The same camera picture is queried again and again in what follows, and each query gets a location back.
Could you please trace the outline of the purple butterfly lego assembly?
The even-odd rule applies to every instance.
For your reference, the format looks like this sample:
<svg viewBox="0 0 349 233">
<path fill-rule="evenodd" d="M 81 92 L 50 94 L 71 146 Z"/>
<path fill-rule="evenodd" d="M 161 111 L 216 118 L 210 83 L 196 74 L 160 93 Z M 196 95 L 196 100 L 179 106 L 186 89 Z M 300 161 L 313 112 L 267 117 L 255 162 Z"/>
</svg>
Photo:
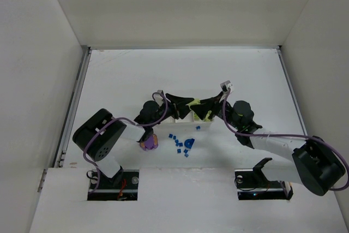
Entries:
<svg viewBox="0 0 349 233">
<path fill-rule="evenodd" d="M 158 138 L 155 134 L 152 134 L 146 141 L 140 142 L 140 147 L 144 151 L 150 151 L 158 148 Z"/>
</svg>

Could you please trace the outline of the blue arch lego piece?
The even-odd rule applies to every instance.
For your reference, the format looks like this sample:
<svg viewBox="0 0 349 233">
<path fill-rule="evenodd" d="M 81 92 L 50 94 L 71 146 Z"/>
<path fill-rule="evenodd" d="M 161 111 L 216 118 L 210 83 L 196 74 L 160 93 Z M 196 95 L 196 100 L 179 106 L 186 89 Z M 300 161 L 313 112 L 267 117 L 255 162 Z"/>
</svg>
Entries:
<svg viewBox="0 0 349 233">
<path fill-rule="evenodd" d="M 194 145 L 195 139 L 191 138 L 191 139 L 186 139 L 184 142 L 184 146 L 186 149 L 191 150 L 193 145 Z"/>
</svg>

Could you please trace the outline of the lime green lego brick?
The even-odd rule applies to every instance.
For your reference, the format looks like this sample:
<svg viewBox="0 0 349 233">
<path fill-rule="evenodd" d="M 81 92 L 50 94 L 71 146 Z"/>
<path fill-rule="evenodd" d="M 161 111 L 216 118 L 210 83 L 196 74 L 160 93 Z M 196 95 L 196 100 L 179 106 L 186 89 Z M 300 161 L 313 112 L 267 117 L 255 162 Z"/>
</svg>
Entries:
<svg viewBox="0 0 349 233">
<path fill-rule="evenodd" d="M 190 103 L 187 104 L 188 107 L 192 107 L 193 105 L 200 105 L 200 100 L 199 99 L 194 99 Z"/>
<path fill-rule="evenodd" d="M 202 120 L 202 119 L 200 119 L 199 116 L 194 112 L 194 113 L 193 113 L 193 120 L 194 120 L 195 122 L 212 122 L 213 120 L 209 118 L 210 115 L 211 115 L 211 113 L 212 113 L 211 111 L 208 111 L 208 113 L 206 114 L 205 118 Z"/>
</svg>

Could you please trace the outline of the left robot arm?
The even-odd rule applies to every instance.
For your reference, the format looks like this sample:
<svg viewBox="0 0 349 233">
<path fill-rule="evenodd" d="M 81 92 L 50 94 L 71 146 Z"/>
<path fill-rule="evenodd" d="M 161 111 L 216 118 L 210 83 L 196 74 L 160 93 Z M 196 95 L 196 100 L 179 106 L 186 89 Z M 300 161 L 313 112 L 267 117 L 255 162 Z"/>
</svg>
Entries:
<svg viewBox="0 0 349 233">
<path fill-rule="evenodd" d="M 102 178 L 114 187 L 122 180 L 123 168 L 109 156 L 120 138 L 137 142 L 144 151 L 156 149 L 158 139 L 153 127 L 168 118 L 184 119 L 191 111 L 189 104 L 194 101 L 194 98 L 160 91 L 152 97 L 133 121 L 125 117 L 114 118 L 108 110 L 100 109 L 73 134 L 73 142 L 83 151 L 84 160 L 96 168 L 96 186 Z"/>
</svg>

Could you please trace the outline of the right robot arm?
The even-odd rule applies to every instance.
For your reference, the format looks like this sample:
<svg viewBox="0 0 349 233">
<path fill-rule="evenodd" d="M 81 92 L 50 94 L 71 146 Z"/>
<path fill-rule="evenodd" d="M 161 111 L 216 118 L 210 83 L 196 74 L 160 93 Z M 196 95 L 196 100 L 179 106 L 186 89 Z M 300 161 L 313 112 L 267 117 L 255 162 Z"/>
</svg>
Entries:
<svg viewBox="0 0 349 233">
<path fill-rule="evenodd" d="M 267 151 L 290 161 L 289 168 L 278 168 L 276 172 L 257 168 L 259 178 L 281 180 L 286 176 L 289 181 L 302 184 L 313 194 L 323 196 L 328 191 L 335 191 L 337 181 L 348 175 L 348 163 L 321 138 L 272 133 L 254 121 L 254 112 L 248 102 L 238 100 L 230 105 L 228 95 L 229 92 L 221 92 L 190 108 L 201 120 L 219 117 L 243 146 Z"/>
</svg>

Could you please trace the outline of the white divided container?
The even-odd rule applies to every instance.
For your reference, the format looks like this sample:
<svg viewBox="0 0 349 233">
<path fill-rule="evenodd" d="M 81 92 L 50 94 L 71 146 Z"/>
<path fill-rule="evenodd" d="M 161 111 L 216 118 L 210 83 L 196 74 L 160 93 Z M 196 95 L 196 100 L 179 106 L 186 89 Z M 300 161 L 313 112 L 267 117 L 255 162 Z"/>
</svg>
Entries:
<svg viewBox="0 0 349 233">
<path fill-rule="evenodd" d="M 182 131 L 204 131 L 211 127 L 214 123 L 212 122 L 195 122 L 193 120 L 193 112 L 190 112 L 184 119 L 175 119 L 169 117 L 166 120 L 162 121 L 157 125 L 159 129 L 168 129 L 168 130 L 182 130 Z"/>
</svg>

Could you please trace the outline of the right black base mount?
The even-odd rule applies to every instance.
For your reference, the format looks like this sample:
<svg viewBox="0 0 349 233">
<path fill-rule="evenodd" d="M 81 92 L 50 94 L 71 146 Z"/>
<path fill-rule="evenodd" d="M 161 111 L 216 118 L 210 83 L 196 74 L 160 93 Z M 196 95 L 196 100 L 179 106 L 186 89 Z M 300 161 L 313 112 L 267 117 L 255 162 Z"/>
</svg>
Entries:
<svg viewBox="0 0 349 233">
<path fill-rule="evenodd" d="M 293 197 L 290 182 L 270 181 L 262 169 L 272 158 L 264 158 L 251 169 L 235 169 L 234 184 L 238 200 L 287 200 Z"/>
</svg>

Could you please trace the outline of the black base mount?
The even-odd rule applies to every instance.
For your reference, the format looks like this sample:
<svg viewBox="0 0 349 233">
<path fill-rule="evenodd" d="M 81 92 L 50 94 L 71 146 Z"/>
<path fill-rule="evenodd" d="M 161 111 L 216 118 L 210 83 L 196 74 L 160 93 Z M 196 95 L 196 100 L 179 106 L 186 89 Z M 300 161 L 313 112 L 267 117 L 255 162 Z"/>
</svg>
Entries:
<svg viewBox="0 0 349 233">
<path fill-rule="evenodd" d="M 238 200 L 287 200 L 293 197 L 290 182 L 270 181 L 262 169 L 272 158 L 264 158 L 251 169 L 235 169 L 234 184 Z"/>
<path fill-rule="evenodd" d="M 89 179 L 88 201 L 137 201 L 139 187 L 139 170 L 124 170 L 121 180 L 113 185 L 107 177 L 100 175 L 99 186 L 97 185 L 98 174 L 96 170 L 86 173 Z"/>
</svg>

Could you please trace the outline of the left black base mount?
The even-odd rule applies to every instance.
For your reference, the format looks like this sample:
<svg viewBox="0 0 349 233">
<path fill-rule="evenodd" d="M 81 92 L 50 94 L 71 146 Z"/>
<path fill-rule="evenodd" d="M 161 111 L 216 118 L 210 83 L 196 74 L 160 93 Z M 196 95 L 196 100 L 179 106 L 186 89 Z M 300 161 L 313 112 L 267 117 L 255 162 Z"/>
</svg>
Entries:
<svg viewBox="0 0 349 233">
<path fill-rule="evenodd" d="M 86 173 L 89 179 L 88 201 L 137 201 L 139 187 L 139 170 L 124 170 L 121 180 L 113 185 L 107 177 L 100 175 L 99 186 L 97 185 L 98 174 L 96 170 Z"/>
</svg>

